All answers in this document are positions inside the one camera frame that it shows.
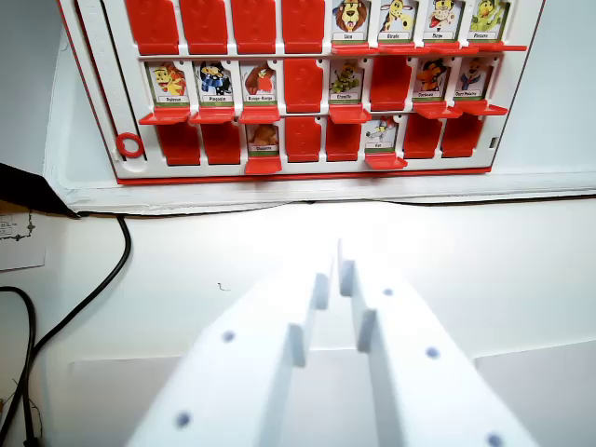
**black cable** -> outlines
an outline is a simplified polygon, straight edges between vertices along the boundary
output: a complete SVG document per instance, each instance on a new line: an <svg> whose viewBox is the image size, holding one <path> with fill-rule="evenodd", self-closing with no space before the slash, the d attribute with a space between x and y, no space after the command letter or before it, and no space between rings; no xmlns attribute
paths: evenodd
<svg viewBox="0 0 596 447"><path fill-rule="evenodd" d="M64 326L66 326L69 322L71 322L73 320L73 318L75 318L89 303L91 303L91 301L93 301L108 286L108 284L110 284L112 279L114 279L114 277L118 274L118 272L120 270L122 270L122 267L124 266L127 259L129 258L130 249L132 247L132 241L130 240L129 228L127 227L127 224L124 221L123 216L117 216L117 220L118 220L118 223L120 224L120 229L122 230L122 234L124 236L124 241L125 241L124 252L122 253L122 256L120 257L118 264L115 265L114 269L110 272L110 274L107 277L105 277L105 279L102 281L102 283L99 286L97 286L95 288L95 290L87 296L87 298L85 298L83 301L81 301L81 303L79 303L79 305L77 305L66 317L64 317L62 319L62 321L60 323L58 323L56 326L54 326L53 329L51 329L46 335L44 335L41 338L41 340L39 340L39 342L37 342L37 344L33 347L33 350L31 352L31 358L30 358L30 364L29 364L28 371L25 374L25 370L23 369L23 373L20 375L19 386L17 386L15 394L12 398L12 402L10 403L10 407L8 408L8 413L7 413L7 418L5 419L5 423L2 425L2 428L0 429L0 446L2 446L4 444L4 442L7 438L8 430L10 429L12 421L14 420L15 413L17 412L17 408L19 407L19 402L20 402L21 396L25 396L25 393L27 394L27 396L29 395L29 371L33 368L35 359L36 359L37 355L39 354L39 352L41 351L41 349L58 332L60 332L62 329L64 329ZM25 411L25 419L27 417L32 419L31 407L27 404L27 405L23 405L23 409ZM39 444L37 443L37 439L29 438L29 435L27 435L27 441L25 442L25 445L39 445Z"/></svg>
<svg viewBox="0 0 596 447"><path fill-rule="evenodd" d="M12 286L4 286L0 287L0 291L12 291L13 293L18 294L21 300L25 303L25 307L27 308L27 316L29 318L29 341L27 342L27 353L25 354L25 364L22 367L22 373L20 374L20 378L23 381L29 380L29 373L31 371L31 364L33 359L33 351L34 351L34 344L35 344L35 331L37 329L37 321L35 317L35 306L34 302L31 301L29 295L22 291L17 287ZM22 390L22 396L25 398L25 402L29 401L29 387L25 387ZM35 437L34 433L34 423L31 417L31 412L25 412L25 432L27 433L27 439L31 439Z"/></svg>

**red plastic hinge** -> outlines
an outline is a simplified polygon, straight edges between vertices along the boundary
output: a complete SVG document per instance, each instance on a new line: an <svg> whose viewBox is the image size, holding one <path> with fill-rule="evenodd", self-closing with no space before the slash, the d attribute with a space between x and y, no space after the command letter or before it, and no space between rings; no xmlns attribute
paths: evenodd
<svg viewBox="0 0 596 447"><path fill-rule="evenodd" d="M409 44L379 44L379 53L394 55L418 55L430 53L430 48L416 47L414 42Z"/></svg>
<svg viewBox="0 0 596 447"><path fill-rule="evenodd" d="M184 35L191 54L227 54L223 0L180 0Z"/></svg>
<svg viewBox="0 0 596 447"><path fill-rule="evenodd" d="M143 56L178 54L178 27L170 0L126 0L130 30Z"/></svg>
<svg viewBox="0 0 596 447"><path fill-rule="evenodd" d="M405 56L375 58L372 68L371 110L403 110L412 67Z"/></svg>
<svg viewBox="0 0 596 447"><path fill-rule="evenodd" d="M281 159L279 156L253 156L249 157L244 173L248 175L275 174L281 171Z"/></svg>
<svg viewBox="0 0 596 447"><path fill-rule="evenodd" d="M332 104L329 117L335 124L362 124L371 120L371 114L364 110L362 104Z"/></svg>
<svg viewBox="0 0 596 447"><path fill-rule="evenodd" d="M276 52L275 0L231 0L239 54Z"/></svg>
<svg viewBox="0 0 596 447"><path fill-rule="evenodd" d="M341 56L366 56L378 53L378 48L371 48L369 44L334 44L332 43L332 54Z"/></svg>
<svg viewBox="0 0 596 447"><path fill-rule="evenodd" d="M483 120L474 115L464 114L459 118L447 121L440 149L443 157L468 157L481 137Z"/></svg>
<svg viewBox="0 0 596 447"><path fill-rule="evenodd" d="M285 121L288 161L318 161L321 129L315 117L291 116Z"/></svg>
<svg viewBox="0 0 596 447"><path fill-rule="evenodd" d="M375 170L403 169L408 166L408 162L399 157L395 152L385 154L366 154L364 156L369 168Z"/></svg>
<svg viewBox="0 0 596 447"><path fill-rule="evenodd" d="M137 150L131 152L127 150L124 140L133 140L137 145ZM141 137L139 135L135 135L134 133L121 133L115 139L115 147L122 156L127 156L128 158L138 158L145 153L145 146L142 144Z"/></svg>
<svg viewBox="0 0 596 447"><path fill-rule="evenodd" d="M240 164L240 130L232 123L203 124L203 144L210 165Z"/></svg>
<svg viewBox="0 0 596 447"><path fill-rule="evenodd" d="M327 161L356 161L360 148L360 124L334 124L327 120Z"/></svg>
<svg viewBox="0 0 596 447"><path fill-rule="evenodd" d="M292 114L320 112L323 98L323 69L314 59L283 62L286 110Z"/></svg>
<svg viewBox="0 0 596 447"><path fill-rule="evenodd" d="M477 48L478 51L525 51L528 49L526 45L505 45L503 42L470 42L469 45Z"/></svg>
<svg viewBox="0 0 596 447"><path fill-rule="evenodd" d="M139 120L139 124L170 125L188 121L190 117L190 107L156 107L152 114L149 114Z"/></svg>
<svg viewBox="0 0 596 447"><path fill-rule="evenodd" d="M405 158L433 158L439 143L442 123L417 114L408 116L408 127L403 140Z"/></svg>
<svg viewBox="0 0 596 447"><path fill-rule="evenodd" d="M442 42L425 44L430 53L438 53L449 56L466 56L468 54L478 53L476 47L462 47L459 42Z"/></svg>
<svg viewBox="0 0 596 447"><path fill-rule="evenodd" d="M239 121L242 124L273 124L281 119L276 105L244 106Z"/></svg>
<svg viewBox="0 0 596 447"><path fill-rule="evenodd" d="M234 107L200 107L188 120L191 124L222 124L234 119Z"/></svg>
<svg viewBox="0 0 596 447"><path fill-rule="evenodd" d="M283 0L281 13L286 53L322 52L325 0Z"/></svg>
<svg viewBox="0 0 596 447"><path fill-rule="evenodd" d="M457 118L463 113L461 110L447 107L447 102L445 101L415 103L413 110L428 119Z"/></svg>
<svg viewBox="0 0 596 447"><path fill-rule="evenodd" d="M196 128L188 123L156 126L161 150L169 165L200 165Z"/></svg>
<svg viewBox="0 0 596 447"><path fill-rule="evenodd" d="M457 101L455 110L475 116L506 115L508 110L505 107L491 105L486 100L481 101Z"/></svg>

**character card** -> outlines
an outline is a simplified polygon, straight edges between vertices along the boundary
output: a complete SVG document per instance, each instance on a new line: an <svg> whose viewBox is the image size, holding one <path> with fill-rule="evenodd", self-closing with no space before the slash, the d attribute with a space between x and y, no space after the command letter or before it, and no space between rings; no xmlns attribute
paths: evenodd
<svg viewBox="0 0 596 447"><path fill-rule="evenodd" d="M278 156L279 132L273 124L247 124L249 156Z"/></svg>
<svg viewBox="0 0 596 447"><path fill-rule="evenodd" d="M443 59L421 60L413 85L412 101L442 101L448 77L449 67L443 64Z"/></svg>
<svg viewBox="0 0 596 447"><path fill-rule="evenodd" d="M155 61L145 63L149 89L155 107L180 107L190 105L181 62Z"/></svg>
<svg viewBox="0 0 596 447"><path fill-rule="evenodd" d="M219 61L195 62L198 101L205 107L234 106L232 76Z"/></svg>
<svg viewBox="0 0 596 447"><path fill-rule="evenodd" d="M277 73L267 61L241 62L244 105L277 105Z"/></svg>
<svg viewBox="0 0 596 447"><path fill-rule="evenodd" d="M381 31L379 42L395 44L412 42L418 2L414 0L385 0L381 2Z"/></svg>
<svg viewBox="0 0 596 447"><path fill-rule="evenodd" d="M329 104L357 104L362 98L364 69L356 60L331 60Z"/></svg>
<svg viewBox="0 0 596 447"><path fill-rule="evenodd" d="M395 140L398 136L398 124L391 115L373 116L371 121L362 125L365 135L364 153L379 154L395 152Z"/></svg>
<svg viewBox="0 0 596 447"><path fill-rule="evenodd" d="M462 18L460 0L428 0L430 13L422 40L425 42L455 42Z"/></svg>
<svg viewBox="0 0 596 447"><path fill-rule="evenodd" d="M365 43L369 33L370 7L364 0L333 0L333 43Z"/></svg>
<svg viewBox="0 0 596 447"><path fill-rule="evenodd" d="M486 96L493 67L483 58L465 58L457 77L454 101L478 101Z"/></svg>
<svg viewBox="0 0 596 447"><path fill-rule="evenodd" d="M467 40L470 42L500 42L508 13L508 2L476 0Z"/></svg>

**red ring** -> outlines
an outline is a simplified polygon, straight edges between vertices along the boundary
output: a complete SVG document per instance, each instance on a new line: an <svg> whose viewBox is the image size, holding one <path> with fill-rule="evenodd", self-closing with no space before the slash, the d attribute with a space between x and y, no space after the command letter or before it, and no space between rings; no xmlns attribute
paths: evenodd
<svg viewBox="0 0 596 447"><path fill-rule="evenodd" d="M127 151L124 145L124 140L135 141L137 143L138 149L135 152ZM145 152L145 147L142 145L141 137L139 137L139 135L135 135L134 133L129 132L121 133L117 136L117 138L115 139L115 147L120 153L120 155L129 156L130 158L137 158L139 156L142 156Z"/></svg>

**screw hole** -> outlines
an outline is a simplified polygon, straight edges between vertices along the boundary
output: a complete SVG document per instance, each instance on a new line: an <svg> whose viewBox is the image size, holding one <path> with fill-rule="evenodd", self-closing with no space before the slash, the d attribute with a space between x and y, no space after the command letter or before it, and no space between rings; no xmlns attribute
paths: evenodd
<svg viewBox="0 0 596 447"><path fill-rule="evenodd" d="M439 350L436 347L430 347L429 349L427 349L427 356L431 359L438 359Z"/></svg>
<svg viewBox="0 0 596 447"><path fill-rule="evenodd" d="M489 435L489 437L486 439L486 441L488 442L488 445L490 445L491 447L502 447L503 446L503 440L498 435Z"/></svg>
<svg viewBox="0 0 596 447"><path fill-rule="evenodd" d="M233 333L232 331L226 331L222 334L222 340L224 343L230 343L230 342L234 341L235 338L236 338L236 334Z"/></svg>
<svg viewBox="0 0 596 447"><path fill-rule="evenodd" d="M180 413L176 416L176 427L184 428L190 424L190 414L187 412Z"/></svg>

